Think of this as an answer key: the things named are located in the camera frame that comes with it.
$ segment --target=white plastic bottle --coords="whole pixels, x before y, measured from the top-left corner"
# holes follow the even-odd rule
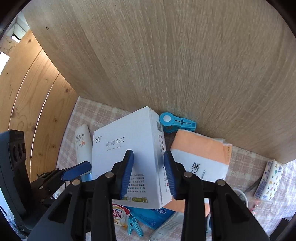
[[[88,161],[92,164],[92,141],[86,124],[83,124],[75,130],[75,150],[77,164],[84,161]],[[83,182],[91,180],[91,170],[88,173],[81,175],[81,178]]]

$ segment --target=coffee mate packet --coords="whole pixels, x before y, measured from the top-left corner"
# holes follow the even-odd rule
[[[117,204],[113,204],[114,224],[127,228],[129,216],[130,216],[130,211],[127,208]]]

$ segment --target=blue packaging bag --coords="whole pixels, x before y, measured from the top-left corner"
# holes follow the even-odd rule
[[[136,207],[126,207],[140,222],[152,229],[159,228],[175,212],[166,208],[161,209],[144,209]]]

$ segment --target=pine wood board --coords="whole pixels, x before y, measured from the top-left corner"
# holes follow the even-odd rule
[[[58,74],[58,70],[42,50],[30,67],[15,100],[9,128],[23,131],[25,134],[28,174],[38,117]]]
[[[32,149],[30,181],[56,168],[62,138],[78,95],[59,74],[42,109]]]
[[[20,86],[40,51],[40,45],[29,30],[11,52],[0,76],[0,132],[8,130]]]

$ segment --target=blue plastic clip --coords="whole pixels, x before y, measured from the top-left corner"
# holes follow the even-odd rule
[[[137,232],[137,234],[140,237],[143,237],[143,231],[141,229],[141,227],[139,226],[137,220],[135,217],[133,217],[132,215],[130,215],[130,217],[128,218],[128,235],[131,235],[131,232],[133,231],[133,229]]]
[[[91,170],[91,164],[88,161],[81,162],[80,164],[68,168],[62,175],[63,181],[71,181],[74,178]]]
[[[162,113],[159,117],[159,121],[163,125],[163,131],[166,133],[172,133],[178,129],[184,129],[188,131],[195,131],[196,129],[195,121],[174,116],[169,112]]]

